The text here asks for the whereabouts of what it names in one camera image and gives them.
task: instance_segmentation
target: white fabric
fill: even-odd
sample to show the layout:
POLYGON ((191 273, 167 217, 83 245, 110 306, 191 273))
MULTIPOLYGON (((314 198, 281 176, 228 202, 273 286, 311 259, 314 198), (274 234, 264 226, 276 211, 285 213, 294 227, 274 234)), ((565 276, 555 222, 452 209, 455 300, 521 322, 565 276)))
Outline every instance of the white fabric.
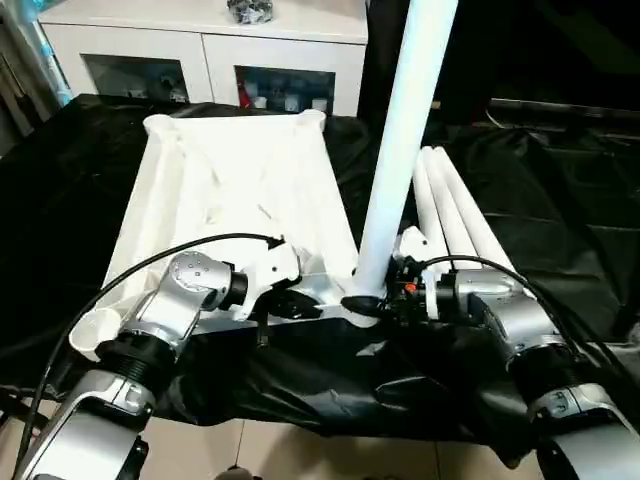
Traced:
MULTIPOLYGON (((303 271, 323 273, 309 272, 309 266, 320 266, 344 288, 357 250, 322 137, 325 118, 313 110, 287 116, 147 118, 149 140, 105 283, 171 246, 251 232, 284 236, 300 254, 303 271)), ((238 270, 258 261, 266 249, 253 240, 197 247, 238 270)), ((133 275, 96 307, 123 318, 157 285, 168 261, 133 275)), ((86 325, 76 330, 87 332, 86 325)), ((99 337, 100 332, 89 331, 86 338, 92 344, 106 339, 99 337)), ((74 346, 82 343, 79 335, 71 338, 74 346)))

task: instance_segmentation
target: white tube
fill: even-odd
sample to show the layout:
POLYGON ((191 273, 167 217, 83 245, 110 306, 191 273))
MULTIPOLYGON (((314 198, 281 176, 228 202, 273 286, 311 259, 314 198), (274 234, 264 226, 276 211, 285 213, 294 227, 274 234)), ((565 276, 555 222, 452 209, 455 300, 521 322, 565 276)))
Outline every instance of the white tube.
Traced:
POLYGON ((441 147, 436 148, 432 161, 444 177, 478 255, 513 270, 513 264, 460 178, 456 167, 451 163, 447 152, 441 147))
MULTIPOLYGON (((476 255, 473 242, 467 233, 460 212, 458 212, 456 202, 453 200, 453 195, 451 195, 434 157, 433 149, 426 147, 422 149, 419 162, 427 172, 447 248, 452 255, 476 255)), ((477 263, 459 260, 455 261, 454 265, 459 270, 481 268, 477 263)))
POLYGON ((409 5, 351 295, 384 295, 457 5, 457 0, 411 0, 409 5))
MULTIPOLYGON (((420 156, 425 154, 426 149, 422 149, 420 156)), ((418 211, 418 221, 420 223, 420 231, 427 239, 429 253, 434 257, 447 255, 447 242, 444 239, 440 216, 436 208, 431 185, 427 171, 420 160, 416 163, 413 172, 413 193, 416 197, 416 210, 418 211)), ((433 266, 433 270, 446 273, 450 270, 450 266, 445 263, 439 263, 433 266)))

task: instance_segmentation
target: black cable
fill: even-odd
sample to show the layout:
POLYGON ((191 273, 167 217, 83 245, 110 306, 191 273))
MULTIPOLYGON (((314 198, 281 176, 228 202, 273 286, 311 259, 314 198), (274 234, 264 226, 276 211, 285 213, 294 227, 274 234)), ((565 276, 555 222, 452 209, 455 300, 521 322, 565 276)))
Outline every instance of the black cable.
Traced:
MULTIPOLYGON (((15 417, 18 420, 25 421, 27 415, 29 414, 29 406, 22 403, 23 400, 22 395, 18 395, 14 397, 8 392, 0 392, 0 410, 2 410, 3 418, 4 416, 15 417)), ((42 430, 44 426, 47 424, 49 419, 38 413, 34 420, 33 426, 38 430, 42 430)))
POLYGON ((554 302, 556 308, 563 313, 563 318, 571 319, 579 330, 578 335, 586 337, 587 342, 592 342, 585 342, 581 348, 591 357, 597 358, 600 368, 612 375, 610 379, 601 379, 606 382, 607 393, 614 399, 634 428, 640 429, 640 409, 634 400, 630 400, 640 398, 640 385, 633 374, 580 315, 555 298, 550 292, 540 288, 547 295, 548 300, 554 302))
POLYGON ((421 266, 423 268, 427 268, 431 265, 435 265, 436 263, 455 261, 470 261, 479 263, 481 265, 487 265, 491 268, 494 268, 495 270, 504 273, 505 275, 508 275, 509 277, 520 283, 520 285, 522 285, 524 288, 530 290, 536 296, 542 308, 547 312, 547 315, 549 315, 551 320, 554 321, 554 324, 556 325, 556 327, 558 327, 558 330, 560 330, 560 333, 564 337, 564 340, 572 349, 574 349, 575 352, 578 351, 576 345, 579 345, 583 350, 593 351, 593 347, 589 345, 587 341, 593 342, 600 353, 602 353, 604 358, 609 362, 610 366, 615 369, 618 375, 623 377, 634 390, 640 393, 640 386, 633 378, 633 375, 631 375, 629 370, 627 370, 627 368, 622 364, 620 359, 618 359, 618 357, 615 356, 615 354, 609 349, 609 347, 607 347, 607 345, 599 338, 595 331, 570 308, 562 305, 555 299, 550 301, 549 298, 553 297, 542 287, 539 287, 535 283, 528 280, 526 277, 492 260, 487 260, 486 258, 477 257, 474 255, 444 255, 421 262, 421 266), (560 314, 555 304, 560 304, 563 307, 563 310, 566 311, 565 315, 560 314), (571 319, 571 322, 573 322, 573 324, 570 323, 569 325, 567 325, 567 323, 565 323, 566 319, 571 319), (587 340, 585 340, 580 335, 580 333, 576 331, 575 327, 577 327, 579 330, 582 330, 582 332, 587 337, 587 340))
POLYGON ((269 237, 266 235, 254 234, 254 233, 226 233, 222 235, 212 235, 209 237, 200 238, 198 240, 192 240, 190 242, 183 243, 182 245, 178 245, 177 247, 169 248, 163 252, 157 253, 147 258, 146 260, 143 260, 142 262, 134 265, 131 268, 128 268, 122 274, 118 275, 116 278, 111 280, 108 284, 102 287, 102 289, 96 295, 94 295, 91 300, 89 300, 89 302, 82 308, 82 310, 80 310, 80 312, 78 312, 78 314, 76 314, 75 317, 73 317, 73 319, 69 322, 69 324, 64 328, 64 330, 60 334, 60 337, 58 338, 56 345, 53 347, 53 350, 51 351, 51 354, 47 359, 47 363, 45 365, 42 376, 40 377, 40 382, 38 383, 38 387, 36 388, 36 391, 33 395, 31 406, 29 408, 29 414, 27 415, 27 418, 24 424, 24 429, 22 431, 22 438, 20 439, 20 449, 18 450, 16 468, 14 470, 14 478, 18 471, 20 463, 24 459, 24 456, 27 453, 27 450, 29 449, 29 442, 31 441, 31 435, 33 434, 34 421, 38 413, 38 407, 44 395, 44 390, 47 386, 47 378, 49 377, 53 364, 55 363, 56 357, 60 353, 60 350, 64 345, 67 337, 71 333, 71 330, 73 330, 73 327, 75 327, 76 324, 80 321, 80 319, 87 312, 89 312, 93 308, 95 303, 99 301, 102 297, 104 297, 107 293, 109 293, 111 290, 117 287, 120 283, 122 283, 128 277, 130 277, 137 271, 147 267, 148 265, 151 265, 152 263, 157 262, 158 260, 168 257, 169 255, 173 255, 183 250, 187 250, 188 248, 191 248, 191 247, 195 247, 205 243, 217 242, 220 240, 232 240, 232 239, 238 239, 238 238, 246 238, 250 240, 260 240, 263 242, 267 242, 269 244, 269 248, 273 248, 283 242, 283 240, 281 239, 269 237))
POLYGON ((435 258, 431 258, 429 260, 420 262, 420 266, 422 268, 427 268, 437 263, 456 262, 456 261, 469 261, 469 262, 479 263, 481 265, 486 265, 488 267, 498 270, 504 273, 505 275, 511 277, 520 285, 522 285, 522 287, 531 291, 531 293, 533 293, 536 296, 536 299, 538 300, 538 303, 540 303, 540 306, 544 309, 547 315, 549 315, 549 318, 551 318, 551 321, 555 324, 555 326, 558 328, 558 330, 564 337, 565 341, 567 342, 567 346, 571 348, 574 351, 574 353, 578 352, 578 348, 577 348, 578 342, 576 342, 576 332, 572 331, 571 328, 567 328, 567 325, 563 321, 564 317, 561 316, 558 310, 555 308, 555 306, 547 300, 545 292, 536 284, 532 283, 530 280, 524 277, 523 275, 520 275, 519 273, 514 272, 510 268, 504 267, 503 265, 500 265, 499 263, 494 262, 493 260, 488 260, 486 258, 478 257, 475 255, 443 255, 441 257, 435 257, 435 258))

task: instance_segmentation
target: cabinet glass door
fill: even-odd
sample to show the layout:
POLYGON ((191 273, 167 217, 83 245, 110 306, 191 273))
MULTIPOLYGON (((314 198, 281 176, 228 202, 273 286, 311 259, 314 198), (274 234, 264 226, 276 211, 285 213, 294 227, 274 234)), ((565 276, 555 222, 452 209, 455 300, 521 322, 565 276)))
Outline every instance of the cabinet glass door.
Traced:
POLYGON ((189 101, 178 60, 91 54, 82 58, 101 95, 189 101))
POLYGON ((235 74, 241 106, 289 113, 333 111, 335 72, 236 65, 235 74))
POLYGON ((198 33, 66 24, 43 28, 74 96, 213 101, 198 33))

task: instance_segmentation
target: black plastic sheet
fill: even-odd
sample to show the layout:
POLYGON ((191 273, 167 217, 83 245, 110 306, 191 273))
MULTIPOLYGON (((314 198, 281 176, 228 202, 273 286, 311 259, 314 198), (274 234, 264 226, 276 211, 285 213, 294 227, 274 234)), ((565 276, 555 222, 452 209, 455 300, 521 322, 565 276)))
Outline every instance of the black plastic sheet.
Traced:
MULTIPOLYGON (((81 96, 0 161, 5 389, 36 385, 55 335, 99 288, 146 144, 142 120, 154 113, 252 112, 81 96)), ((379 138, 355 119, 330 118, 325 141, 359 243, 379 138)), ((626 338, 640 281, 638 145, 441 125, 425 143, 446 146, 522 273, 605 338, 626 338)), ((403 226, 415 222, 410 197, 403 226)), ((88 367, 68 351, 51 393, 88 367)), ((263 349, 251 330, 194 337, 158 413, 199 425, 242 417, 324 435, 469 440, 508 464, 531 447, 525 406, 487 332, 464 327, 362 330, 332 319, 274 327, 263 349)))

